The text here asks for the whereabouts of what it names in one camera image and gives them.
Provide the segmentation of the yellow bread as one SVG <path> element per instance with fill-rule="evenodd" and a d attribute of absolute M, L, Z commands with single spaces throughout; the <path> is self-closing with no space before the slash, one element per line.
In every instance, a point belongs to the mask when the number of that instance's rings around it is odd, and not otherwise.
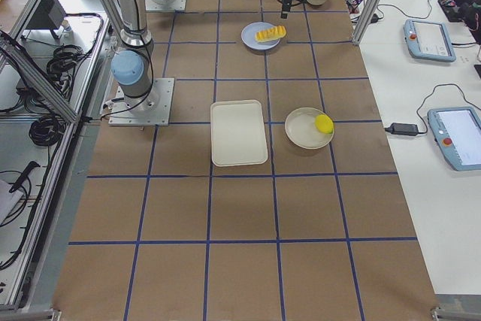
<path fill-rule="evenodd" d="M 255 33 L 255 40 L 259 43 L 269 41 L 277 41 L 286 36 L 286 28 L 284 26 L 273 26 L 263 29 Z"/>

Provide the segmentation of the blue plate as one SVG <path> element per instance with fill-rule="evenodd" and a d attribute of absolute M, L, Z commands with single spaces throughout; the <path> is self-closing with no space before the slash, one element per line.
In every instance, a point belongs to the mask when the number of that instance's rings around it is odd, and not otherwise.
<path fill-rule="evenodd" d="M 285 26 L 274 26 L 265 22 L 250 23 L 241 32 L 241 40 L 252 50 L 272 49 L 285 36 Z"/>

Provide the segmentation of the cream lemon plate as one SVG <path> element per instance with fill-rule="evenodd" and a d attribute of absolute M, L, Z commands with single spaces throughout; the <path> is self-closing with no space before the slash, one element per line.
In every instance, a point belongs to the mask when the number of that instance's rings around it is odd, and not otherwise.
<path fill-rule="evenodd" d="M 285 131 L 289 140 L 308 150 L 315 150 L 328 145 L 334 137 L 334 132 L 324 134 L 316 129 L 314 120 L 320 114 L 325 113 L 316 108 L 293 110 L 285 121 Z"/>

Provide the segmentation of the yellow lemon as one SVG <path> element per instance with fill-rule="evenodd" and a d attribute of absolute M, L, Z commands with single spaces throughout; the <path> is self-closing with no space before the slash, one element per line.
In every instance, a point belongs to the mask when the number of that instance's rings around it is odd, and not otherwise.
<path fill-rule="evenodd" d="M 334 123 L 332 119 L 326 114 L 316 116 L 314 120 L 316 129 L 324 134 L 332 134 L 334 132 Z"/>

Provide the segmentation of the far blue teach pendant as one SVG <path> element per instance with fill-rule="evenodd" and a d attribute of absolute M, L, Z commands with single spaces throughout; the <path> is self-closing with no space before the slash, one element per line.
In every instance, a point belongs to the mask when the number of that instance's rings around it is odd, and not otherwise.
<path fill-rule="evenodd" d="M 408 19 L 404 23 L 404 39 L 415 59 L 454 62 L 455 51 L 444 23 Z"/>

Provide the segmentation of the blue teach pendant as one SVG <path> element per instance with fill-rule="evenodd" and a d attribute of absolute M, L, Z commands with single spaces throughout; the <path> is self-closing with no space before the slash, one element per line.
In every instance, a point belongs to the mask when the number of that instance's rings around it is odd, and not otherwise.
<path fill-rule="evenodd" d="M 404 39 L 415 59 L 454 62 L 455 51 L 444 23 L 408 19 L 404 23 Z"/>
<path fill-rule="evenodd" d="M 431 109 L 428 124 L 454 170 L 480 170 L 480 118 L 472 107 Z"/>

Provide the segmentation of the cream tray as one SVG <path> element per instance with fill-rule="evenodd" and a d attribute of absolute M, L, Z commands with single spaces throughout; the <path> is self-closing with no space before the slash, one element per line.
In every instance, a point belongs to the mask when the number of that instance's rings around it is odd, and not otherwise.
<path fill-rule="evenodd" d="M 259 165 L 268 160 L 262 105 L 259 101 L 213 103 L 210 106 L 210 128 L 214 165 Z"/>

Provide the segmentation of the black power adapter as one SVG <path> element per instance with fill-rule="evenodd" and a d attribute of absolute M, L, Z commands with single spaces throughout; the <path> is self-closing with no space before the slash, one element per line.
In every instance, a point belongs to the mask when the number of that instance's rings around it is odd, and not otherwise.
<path fill-rule="evenodd" d="M 389 129 L 393 135 L 417 136 L 419 134 L 418 126 L 411 123 L 392 123 Z"/>

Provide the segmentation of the near blue teach pendant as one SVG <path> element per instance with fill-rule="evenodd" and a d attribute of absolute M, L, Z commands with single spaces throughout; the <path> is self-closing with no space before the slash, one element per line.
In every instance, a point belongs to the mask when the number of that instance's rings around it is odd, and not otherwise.
<path fill-rule="evenodd" d="M 472 107 L 431 109 L 428 124 L 454 170 L 480 170 L 480 118 Z"/>

